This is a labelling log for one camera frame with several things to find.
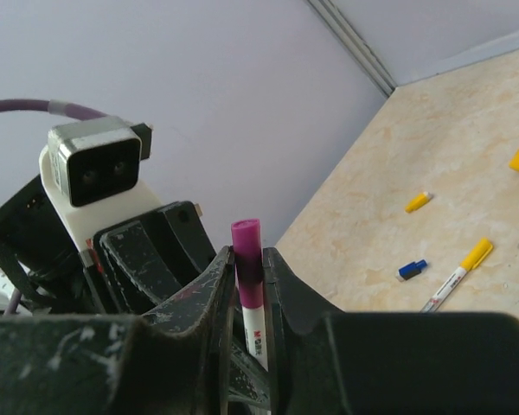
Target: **cable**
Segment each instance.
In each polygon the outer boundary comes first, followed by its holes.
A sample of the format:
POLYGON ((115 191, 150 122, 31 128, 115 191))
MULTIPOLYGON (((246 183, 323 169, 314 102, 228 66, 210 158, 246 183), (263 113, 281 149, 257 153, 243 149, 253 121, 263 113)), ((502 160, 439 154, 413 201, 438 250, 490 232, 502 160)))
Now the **cable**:
POLYGON ((87 106, 55 99, 0 99, 0 112, 11 111, 49 112, 50 114, 65 115, 81 121, 106 116, 105 113, 87 106))
POLYGON ((15 314, 17 312, 17 307, 21 302, 21 292, 15 288, 11 294, 10 302, 8 303, 8 307, 4 310, 3 314, 8 316, 10 314, 15 314))

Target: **camera lens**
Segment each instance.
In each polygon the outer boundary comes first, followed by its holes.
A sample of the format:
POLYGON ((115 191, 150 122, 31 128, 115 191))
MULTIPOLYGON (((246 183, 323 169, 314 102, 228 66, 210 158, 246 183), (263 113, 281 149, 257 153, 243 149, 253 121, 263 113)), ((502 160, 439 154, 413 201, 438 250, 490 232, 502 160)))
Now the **camera lens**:
POLYGON ((87 185, 94 184, 96 182, 96 179, 98 177, 98 174, 94 170, 88 170, 83 174, 83 182, 87 185))
POLYGON ((115 166, 113 166, 113 173, 115 173, 116 176, 122 175, 125 172, 125 163, 124 162, 117 162, 115 163, 115 166))

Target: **table surface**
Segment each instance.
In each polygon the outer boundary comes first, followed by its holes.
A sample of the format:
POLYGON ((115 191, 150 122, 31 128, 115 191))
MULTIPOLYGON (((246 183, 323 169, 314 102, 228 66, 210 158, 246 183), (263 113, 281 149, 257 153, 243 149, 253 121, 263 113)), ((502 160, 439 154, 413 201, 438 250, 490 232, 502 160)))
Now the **table surface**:
POLYGON ((398 88, 277 248, 344 310, 420 310, 486 237, 494 251, 439 311, 519 318, 518 148, 519 51, 398 88), (422 191, 434 199, 406 214, 422 191))

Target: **white marker body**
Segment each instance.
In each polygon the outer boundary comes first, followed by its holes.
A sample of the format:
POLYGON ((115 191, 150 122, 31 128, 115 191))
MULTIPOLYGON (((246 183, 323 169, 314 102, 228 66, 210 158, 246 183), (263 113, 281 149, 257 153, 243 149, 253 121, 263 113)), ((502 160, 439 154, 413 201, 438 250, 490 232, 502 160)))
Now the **white marker body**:
POLYGON ((436 311, 440 305, 446 300, 446 298, 450 295, 454 288, 464 279, 467 274, 467 270, 458 267, 456 271, 446 280, 444 284, 440 287, 440 289, 436 292, 434 296, 425 304, 425 307, 421 309, 421 313, 430 313, 436 311))
POLYGON ((266 314, 263 306, 257 309, 242 307, 242 318, 248 353, 267 370, 266 314))

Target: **camera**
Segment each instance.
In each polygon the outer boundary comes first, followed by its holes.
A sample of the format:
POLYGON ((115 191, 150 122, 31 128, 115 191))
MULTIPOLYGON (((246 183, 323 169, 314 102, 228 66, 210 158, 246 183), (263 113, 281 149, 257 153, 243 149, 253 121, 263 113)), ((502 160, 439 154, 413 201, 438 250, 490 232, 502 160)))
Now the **camera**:
POLYGON ((76 208, 132 189, 141 137, 119 117, 59 125, 48 133, 52 176, 76 208))

